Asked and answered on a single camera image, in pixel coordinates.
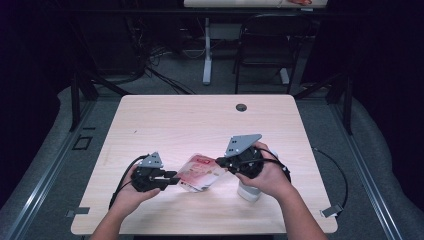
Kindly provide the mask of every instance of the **wooden table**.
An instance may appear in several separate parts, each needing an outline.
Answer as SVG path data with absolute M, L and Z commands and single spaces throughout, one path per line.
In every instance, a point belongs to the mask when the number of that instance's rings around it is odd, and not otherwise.
M 237 104 L 245 104 L 240 112 Z M 122 98 L 81 200 L 88 214 L 76 215 L 72 232 L 90 235 L 128 164 L 158 151 L 167 171 L 178 171 L 194 154 L 223 156 L 233 135 L 262 134 L 291 171 L 292 182 L 324 232 L 337 230 L 299 112 L 290 95 L 129 95 Z M 231 235 L 286 232 L 278 203 L 262 194 L 248 202 L 227 172 L 207 191 L 168 186 L 128 216 L 121 234 Z
M 200 8 L 325 8 L 327 0 L 312 0 L 306 6 L 291 3 L 288 0 L 184 0 L 185 7 Z

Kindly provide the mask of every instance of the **gray carpet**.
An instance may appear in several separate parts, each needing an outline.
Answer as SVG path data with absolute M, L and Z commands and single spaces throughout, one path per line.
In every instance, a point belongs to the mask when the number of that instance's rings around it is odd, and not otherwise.
M 165 76 L 183 82 L 197 94 L 217 94 L 219 97 L 219 94 L 233 93 L 231 48 L 226 49 L 224 45 L 222 48 L 215 49 L 213 77 L 209 86 L 204 86 L 201 81 L 203 57 L 189 58 L 184 55 L 166 54 L 158 63 L 154 69 Z M 298 83 L 300 76 L 301 71 L 296 75 L 297 82 L 294 83 L 293 94 L 302 90 Z M 275 79 L 270 76 L 269 81 L 272 82 Z M 148 74 L 137 81 L 120 86 L 135 94 L 176 94 L 167 84 Z M 245 87 L 243 92 L 250 93 L 252 90 L 249 85 L 243 87 Z M 101 95 L 98 101 L 89 103 L 82 99 L 85 103 L 83 114 L 85 117 L 73 134 L 68 132 L 71 126 L 70 91 L 66 89 L 59 95 L 62 108 L 54 127 L 20 185 L 0 211 L 0 239 L 6 239 L 8 236 L 18 236 L 20 239 L 81 239 L 81 236 L 75 236 L 70 232 L 73 218 L 66 215 L 68 210 L 74 210 L 79 205 L 119 104 L 119 97 L 115 93 L 103 86 L 97 86 L 97 88 Z M 338 124 L 340 120 L 335 114 L 338 107 L 326 104 L 323 98 L 325 93 L 326 90 L 322 89 L 308 99 L 298 100 L 297 104 L 311 145 L 336 160 L 348 179 L 349 198 L 345 210 L 337 219 L 339 229 L 328 236 L 330 239 L 387 239 L 385 228 L 376 214 L 369 193 L 364 188 L 355 167 L 355 156 L 345 139 L 344 130 Z M 384 138 L 367 112 L 356 101 L 352 114 L 355 142 L 386 201 L 401 236 L 403 239 L 424 239 L 424 215 L 405 198 L 393 177 L 390 152 Z M 78 136 L 91 139 L 86 150 L 72 150 Z M 69 149 L 61 154 L 66 143 Z M 341 173 L 327 157 L 318 152 L 314 153 L 331 203 L 342 203 L 345 196 L 345 183 Z M 51 179 L 52 184 L 45 190 L 46 196 L 42 199 L 42 204 L 39 208 L 33 209 L 32 217 L 25 218 L 26 221 L 18 221 L 22 219 L 20 214 L 33 190 L 58 157 L 63 160 L 62 164 L 56 166 L 57 175 L 54 175 Z M 12 230 L 22 225 L 27 226 L 22 229 L 22 232 L 11 234 Z M 132 239 L 132 236 L 122 236 L 121 239 Z M 285 236 L 275 236 L 274 239 L 285 239 Z

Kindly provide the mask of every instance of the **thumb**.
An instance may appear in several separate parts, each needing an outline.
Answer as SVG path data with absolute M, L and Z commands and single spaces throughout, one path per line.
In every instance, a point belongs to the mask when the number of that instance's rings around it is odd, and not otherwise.
M 244 185 L 249 185 L 250 182 L 250 178 L 244 176 L 241 173 L 236 173 L 236 177 L 238 177 L 238 179 L 240 179 L 240 181 L 244 184 Z

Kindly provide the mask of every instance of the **chair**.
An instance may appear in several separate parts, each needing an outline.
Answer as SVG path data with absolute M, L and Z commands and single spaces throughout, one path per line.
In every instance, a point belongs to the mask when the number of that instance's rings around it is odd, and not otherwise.
M 240 66 L 255 68 L 290 68 L 286 93 L 290 93 L 299 51 L 311 29 L 303 16 L 258 14 L 248 18 L 240 28 L 239 45 L 233 67 L 238 93 Z

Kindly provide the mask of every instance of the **floor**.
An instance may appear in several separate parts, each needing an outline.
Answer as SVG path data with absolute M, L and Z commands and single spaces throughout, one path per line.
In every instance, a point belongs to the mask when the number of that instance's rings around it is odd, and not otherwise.
M 307 60 L 308 48 L 301 57 Z M 184 83 L 196 94 L 233 94 L 231 44 L 220 43 L 214 49 L 212 82 L 202 84 L 203 56 L 164 53 L 157 66 L 152 67 L 164 76 Z M 302 91 L 302 72 L 295 76 L 292 94 Z M 261 72 L 244 73 L 257 79 Z M 109 78 L 117 82 L 123 77 Z M 268 81 L 278 81 L 273 75 Z M 134 94 L 177 94 L 168 83 L 146 73 L 136 81 L 118 86 Z M 257 86 L 243 86 L 243 93 L 252 93 Z M 33 164 L 19 186 L 0 211 L 1 239 L 84 239 L 70 232 L 73 211 L 78 207 L 86 183 L 101 150 L 120 97 L 102 85 L 96 86 L 100 97 L 96 102 L 82 97 L 82 122 L 74 132 L 71 126 L 70 90 L 59 94 L 61 111 Z M 275 86 L 270 88 L 275 93 Z M 326 104 L 323 88 L 303 100 L 298 108 L 311 146 L 335 159 L 343 169 L 349 184 L 345 211 L 338 218 L 339 229 L 330 239 L 424 239 L 424 217 L 402 195 L 391 174 L 390 153 L 384 138 L 360 103 L 354 102 L 352 112 L 353 136 L 340 125 L 340 107 Z M 92 138 L 85 151 L 73 150 L 81 136 Z M 341 203 L 345 197 L 345 182 L 337 164 L 316 152 L 316 160 L 330 201 Z M 275 235 L 274 239 L 285 239 Z M 121 236 L 120 239 L 133 239 Z

